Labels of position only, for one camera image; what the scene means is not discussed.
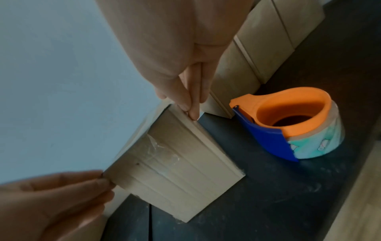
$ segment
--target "finger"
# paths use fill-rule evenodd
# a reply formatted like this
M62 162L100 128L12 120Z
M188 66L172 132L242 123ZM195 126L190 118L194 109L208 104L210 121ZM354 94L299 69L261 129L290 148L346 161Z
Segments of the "finger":
M157 88L155 88L155 92L156 92L156 95L157 95L160 99L164 100L165 98L167 98L167 97L166 97L163 93L161 93L160 90L158 90Z
M76 205L88 202L115 185L106 178L89 180L38 193L46 215L54 217Z
M186 68L185 80L192 100L192 106L188 111L188 115L192 120L197 120L200 117L201 63L196 63Z
M102 173L102 170L63 172L9 183L6 187L22 191L41 191L96 179L101 177Z
M59 215L55 216L50 224L54 224L56 222L59 222L60 220L63 220L64 218L67 218L71 215L74 215L76 213L79 213L80 211L88 208L88 207L91 207L91 206L96 206L96 205L99 205L99 204L106 204L110 201L112 201L112 199L114 198L115 196L115 193L113 191L106 191L104 193L102 193L101 195L99 195L98 197L88 201L88 202L85 202L85 203L82 203L82 204L79 204L67 211L64 211L63 213L60 213Z
M75 215L72 215L52 226L48 227L42 234L41 241L56 241L69 233L86 226L94 221L97 217L102 215L104 211L104 205L96 205L86 210L81 211Z
M190 109L191 97L189 91L185 88L178 76L172 81L155 83L155 87L159 89L163 95L178 104L183 111L188 111Z
M218 63L219 59L202 63L200 103L204 103L209 96L210 88L212 87L212 82Z

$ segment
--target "light blue wall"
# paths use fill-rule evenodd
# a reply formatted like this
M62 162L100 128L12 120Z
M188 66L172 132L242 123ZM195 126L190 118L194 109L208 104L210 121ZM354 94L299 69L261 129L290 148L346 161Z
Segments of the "light blue wall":
M0 76L0 183L106 169L159 103L93 0L2 0Z

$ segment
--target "black table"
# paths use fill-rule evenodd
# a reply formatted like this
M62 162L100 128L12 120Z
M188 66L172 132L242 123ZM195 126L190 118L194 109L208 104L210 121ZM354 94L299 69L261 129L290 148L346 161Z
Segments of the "black table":
M205 114L199 122L246 177L187 224L145 206L145 223L147 216L151 223L141 228L149 232L149 240L324 238L380 128L381 1L338 0L326 5L325 13L324 22L256 94L300 86L327 91L346 129L343 144L322 157L288 162L262 149L236 118ZM127 213L115 212L103 240L147 240L136 229L128 238L110 238L110 229L126 233L118 220Z

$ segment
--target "hand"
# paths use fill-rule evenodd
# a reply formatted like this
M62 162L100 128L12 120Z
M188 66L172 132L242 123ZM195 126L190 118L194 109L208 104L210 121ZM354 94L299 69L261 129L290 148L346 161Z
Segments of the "hand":
M67 172L0 185L5 241L56 241L100 216L115 185L102 171Z
M246 19L253 0L97 2L157 95L169 97L196 120L219 59Z

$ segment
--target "cardboard box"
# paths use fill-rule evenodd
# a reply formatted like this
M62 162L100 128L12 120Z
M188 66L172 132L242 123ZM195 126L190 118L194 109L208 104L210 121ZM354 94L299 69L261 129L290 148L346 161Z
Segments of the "cardboard box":
M294 52L271 0L254 7L234 40L262 83Z
M325 18L318 0L273 0L296 48Z
M254 94L260 82L249 63L232 42L222 55L214 75L210 96L201 104L201 110L217 116L232 118L230 100L245 94Z
M170 105L104 176L188 222L244 174L196 121Z

